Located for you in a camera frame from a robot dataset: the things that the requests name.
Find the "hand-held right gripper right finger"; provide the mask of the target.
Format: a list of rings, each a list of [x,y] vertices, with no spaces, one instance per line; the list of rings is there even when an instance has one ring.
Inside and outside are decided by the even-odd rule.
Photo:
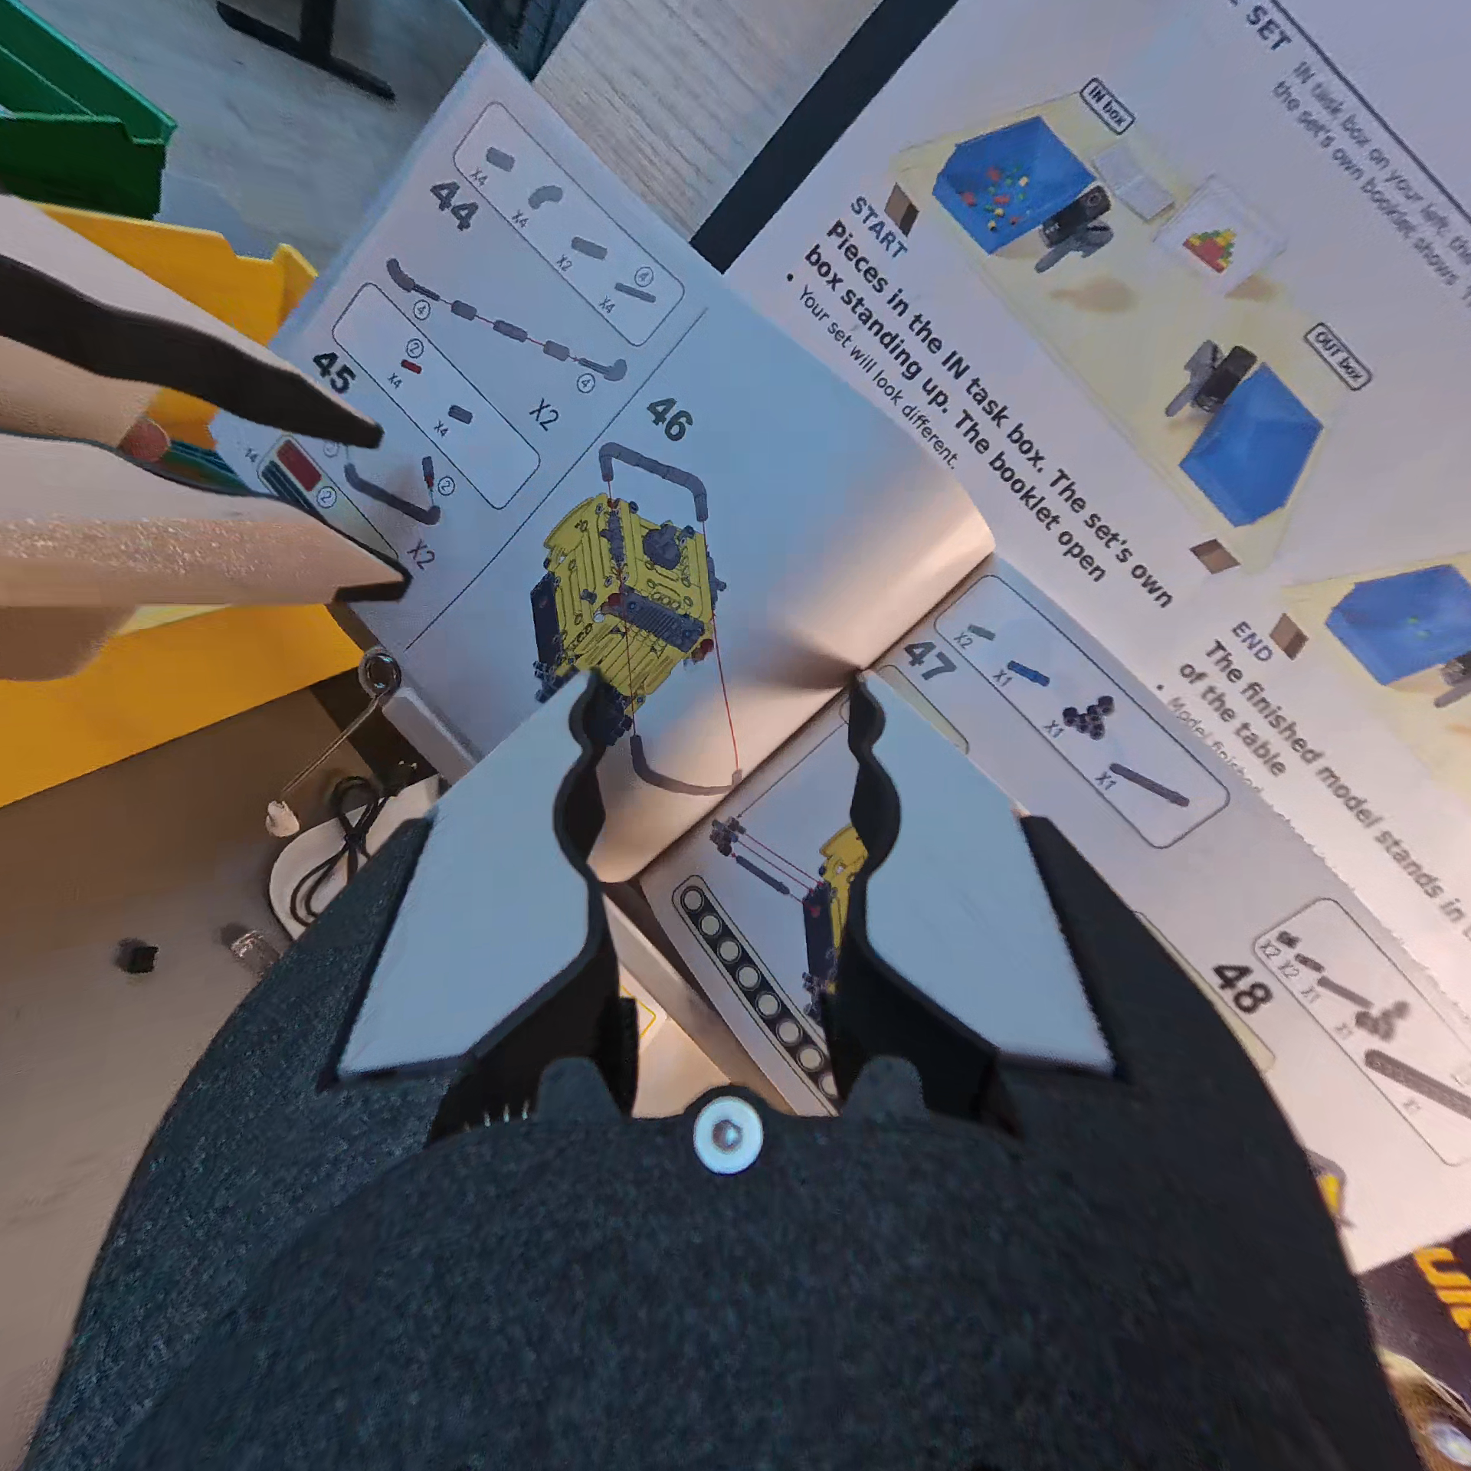
[[[1006,793],[874,674],[848,697],[850,884],[833,1022],[860,1057],[922,1077],[990,1061],[1113,1077],[1022,820]]]

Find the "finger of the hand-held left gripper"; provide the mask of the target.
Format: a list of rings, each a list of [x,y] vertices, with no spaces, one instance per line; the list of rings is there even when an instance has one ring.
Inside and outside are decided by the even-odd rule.
[[[407,585],[298,507],[189,487],[97,445],[4,437],[6,682],[84,670],[138,608],[397,600]]]
[[[218,413],[374,450],[378,423],[269,341],[317,279],[300,252],[2,199],[4,433],[121,446],[136,419],[212,448]]]

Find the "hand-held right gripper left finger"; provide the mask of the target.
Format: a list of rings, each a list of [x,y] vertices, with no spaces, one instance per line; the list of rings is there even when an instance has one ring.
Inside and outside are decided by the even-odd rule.
[[[613,939],[588,857],[603,830],[593,715],[574,676],[436,803],[337,1061],[342,1081],[481,1061],[500,1079],[595,1057]]]

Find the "instruction booklet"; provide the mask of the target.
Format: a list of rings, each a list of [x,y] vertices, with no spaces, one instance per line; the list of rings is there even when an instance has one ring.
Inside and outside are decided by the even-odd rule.
[[[1308,1151],[1467,1188],[1467,1017],[1121,655],[994,555],[965,491],[753,312],[483,51],[274,351],[378,450],[218,413],[251,491],[411,577],[360,618],[469,760],[574,676],[607,824],[796,1114],[866,851],[872,668],[1070,838],[1199,985]]]

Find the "green plastic parts bin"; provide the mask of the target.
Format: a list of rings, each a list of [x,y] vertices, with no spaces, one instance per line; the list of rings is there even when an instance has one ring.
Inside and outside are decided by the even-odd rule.
[[[152,221],[175,122],[25,5],[2,5],[2,186]]]

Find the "yellow plastic parts bin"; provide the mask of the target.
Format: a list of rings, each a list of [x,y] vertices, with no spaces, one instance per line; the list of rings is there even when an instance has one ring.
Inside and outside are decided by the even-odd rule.
[[[317,271],[292,246],[239,256],[218,232],[47,205],[181,299],[269,343]],[[321,606],[140,610],[76,676],[4,684],[2,804],[27,801],[358,664]]]

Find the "white book stand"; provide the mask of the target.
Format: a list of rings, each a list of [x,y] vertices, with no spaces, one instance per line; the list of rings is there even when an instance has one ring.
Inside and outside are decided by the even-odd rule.
[[[418,820],[440,799],[448,779],[469,769],[469,756],[436,725],[411,694],[389,694],[395,664],[368,653],[356,674],[333,678],[317,696],[333,717],[354,697],[364,701],[311,771],[267,804],[267,834],[282,843],[267,880],[267,902],[278,925],[298,939],[344,890],[399,826]],[[619,958],[619,985],[634,1001],[638,1032],[638,1092],[634,1116],[669,1118],[730,1079],[691,1036],[708,1019],[669,966],[609,913]]]

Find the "large printed instruction sheet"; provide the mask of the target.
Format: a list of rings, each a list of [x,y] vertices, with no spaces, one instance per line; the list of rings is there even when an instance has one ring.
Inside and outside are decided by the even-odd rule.
[[[1467,968],[1467,5],[880,5],[697,244]]]

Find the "blue toy kit box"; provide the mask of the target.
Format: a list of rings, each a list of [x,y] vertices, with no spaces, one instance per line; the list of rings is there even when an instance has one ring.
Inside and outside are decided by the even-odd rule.
[[[1403,1252],[1368,1264],[1352,1244],[1350,1176],[1333,1157],[1306,1151],[1311,1176],[1366,1310],[1370,1340],[1422,1468],[1469,1468],[1469,1233],[1467,1188],[1450,1223],[1417,1227]]]

